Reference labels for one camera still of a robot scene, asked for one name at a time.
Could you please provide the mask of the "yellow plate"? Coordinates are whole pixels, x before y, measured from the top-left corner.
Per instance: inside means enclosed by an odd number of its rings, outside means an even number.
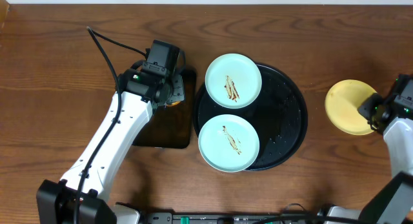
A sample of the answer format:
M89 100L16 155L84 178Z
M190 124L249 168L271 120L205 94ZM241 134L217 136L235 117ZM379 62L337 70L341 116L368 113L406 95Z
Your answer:
M373 132L358 108L376 91L368 84L346 79L333 85L325 98L329 120L343 132L363 136Z

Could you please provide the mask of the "orange green sponge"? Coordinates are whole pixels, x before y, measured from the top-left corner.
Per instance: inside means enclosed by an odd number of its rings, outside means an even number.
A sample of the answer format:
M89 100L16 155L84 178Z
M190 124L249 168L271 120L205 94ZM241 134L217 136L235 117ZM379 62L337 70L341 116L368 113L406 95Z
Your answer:
M171 102L171 103L167 103L165 106L166 107L174 107L174 106L180 104L180 102L181 101L174 101L174 102Z

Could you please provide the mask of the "mint green plate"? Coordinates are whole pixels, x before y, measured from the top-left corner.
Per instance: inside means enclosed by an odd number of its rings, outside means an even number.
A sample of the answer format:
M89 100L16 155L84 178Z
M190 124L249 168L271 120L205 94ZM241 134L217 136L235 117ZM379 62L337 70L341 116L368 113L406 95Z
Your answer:
M261 72L247 56L224 54L208 66L205 87L218 105L230 109L244 108L252 104L261 91Z
M259 137L245 119L223 114L209 119L198 135L203 159L222 172L240 172L255 162L259 153Z

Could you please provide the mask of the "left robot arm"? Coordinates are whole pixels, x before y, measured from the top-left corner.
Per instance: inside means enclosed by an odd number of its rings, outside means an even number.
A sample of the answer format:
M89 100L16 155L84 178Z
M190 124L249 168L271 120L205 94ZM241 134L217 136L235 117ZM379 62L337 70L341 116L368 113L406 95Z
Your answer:
M185 98L185 53L155 40L144 60L115 77L116 92L97 132L60 181L44 180L36 194L41 223L138 223L129 205L107 202L126 153L157 107Z

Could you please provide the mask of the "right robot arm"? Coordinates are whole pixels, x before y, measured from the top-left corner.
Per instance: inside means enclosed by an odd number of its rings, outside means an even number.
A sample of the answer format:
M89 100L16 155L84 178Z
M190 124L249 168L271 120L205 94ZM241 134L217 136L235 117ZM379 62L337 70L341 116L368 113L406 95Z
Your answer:
M372 94L358 112L383 136L391 181L362 209L364 223L402 223L412 209L412 76L400 74L388 96Z

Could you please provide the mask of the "black rectangular water tray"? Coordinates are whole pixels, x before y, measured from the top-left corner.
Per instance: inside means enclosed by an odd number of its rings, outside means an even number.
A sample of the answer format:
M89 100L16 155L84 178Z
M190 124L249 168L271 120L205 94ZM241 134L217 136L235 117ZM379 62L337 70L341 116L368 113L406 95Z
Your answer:
M183 149L189 145L197 81L195 68L188 66L182 77L185 100L171 107L159 107L135 138L134 146Z

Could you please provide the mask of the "black round tray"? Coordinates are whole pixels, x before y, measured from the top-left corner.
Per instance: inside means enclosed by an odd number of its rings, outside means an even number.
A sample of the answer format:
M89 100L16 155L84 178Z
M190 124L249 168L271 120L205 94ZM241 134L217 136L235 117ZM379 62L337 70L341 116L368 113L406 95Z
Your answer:
M256 130L260 149L249 171L274 168L291 157L301 146L308 126L305 99L286 74L275 67L258 64L262 87L256 100L240 109L224 108L201 85L194 102L193 124L196 134L211 118L232 114L248 121Z

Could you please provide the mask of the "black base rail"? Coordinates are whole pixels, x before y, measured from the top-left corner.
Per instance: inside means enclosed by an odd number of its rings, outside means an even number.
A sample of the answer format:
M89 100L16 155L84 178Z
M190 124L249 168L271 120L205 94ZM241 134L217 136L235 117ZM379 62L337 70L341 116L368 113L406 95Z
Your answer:
M143 214L139 224L252 224L277 215L241 215L241 214L173 214L153 212Z

